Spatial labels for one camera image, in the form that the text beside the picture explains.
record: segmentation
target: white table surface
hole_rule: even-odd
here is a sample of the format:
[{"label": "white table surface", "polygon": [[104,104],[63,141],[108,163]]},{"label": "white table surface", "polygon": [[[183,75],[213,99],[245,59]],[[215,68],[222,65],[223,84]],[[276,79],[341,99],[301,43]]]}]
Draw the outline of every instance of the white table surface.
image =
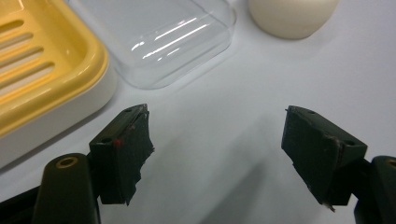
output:
[{"label": "white table surface", "polygon": [[396,156],[396,1],[342,0],[295,41],[260,30],[246,0],[231,4],[226,51],[160,90],[120,79],[103,109],[0,170],[0,201],[39,185],[48,161],[88,153],[123,108],[147,103],[156,151],[130,206],[100,206],[103,223],[355,223],[353,196],[333,213],[295,172],[280,147],[285,108],[331,120],[369,146],[369,161]]}]

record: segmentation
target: black plastic part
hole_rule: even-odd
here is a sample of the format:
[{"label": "black plastic part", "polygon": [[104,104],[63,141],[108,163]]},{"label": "black plastic part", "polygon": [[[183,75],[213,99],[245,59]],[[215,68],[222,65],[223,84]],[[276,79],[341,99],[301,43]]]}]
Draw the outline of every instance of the black plastic part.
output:
[{"label": "black plastic part", "polygon": [[67,154],[47,164],[32,223],[100,223],[85,155]]},{"label": "black plastic part", "polygon": [[0,203],[0,224],[30,223],[38,190],[38,187],[30,189]]},{"label": "black plastic part", "polygon": [[396,223],[396,158],[375,157],[372,160],[370,183],[382,223]]},{"label": "black plastic part", "polygon": [[289,106],[282,148],[319,203],[347,205],[349,174],[364,160],[367,146],[320,114]]},{"label": "black plastic part", "polygon": [[140,169],[153,152],[147,105],[120,112],[91,142],[95,192],[103,204],[131,201]]}]

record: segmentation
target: transparent plastic container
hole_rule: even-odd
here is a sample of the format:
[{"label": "transparent plastic container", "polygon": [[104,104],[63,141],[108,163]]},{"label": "transparent plastic container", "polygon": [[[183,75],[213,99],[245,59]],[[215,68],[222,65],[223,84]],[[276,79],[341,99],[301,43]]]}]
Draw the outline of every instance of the transparent plastic container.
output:
[{"label": "transparent plastic container", "polygon": [[66,0],[110,51],[131,85],[159,89],[231,44],[225,0]]}]

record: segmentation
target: cream soap bar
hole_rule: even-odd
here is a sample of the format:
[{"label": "cream soap bar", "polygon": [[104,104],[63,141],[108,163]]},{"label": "cream soap bar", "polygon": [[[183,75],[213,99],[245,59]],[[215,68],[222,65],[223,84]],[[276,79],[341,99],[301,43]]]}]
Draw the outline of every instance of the cream soap bar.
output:
[{"label": "cream soap bar", "polygon": [[265,32],[287,39],[312,35],[332,15],[339,0],[248,0],[253,20]]}]

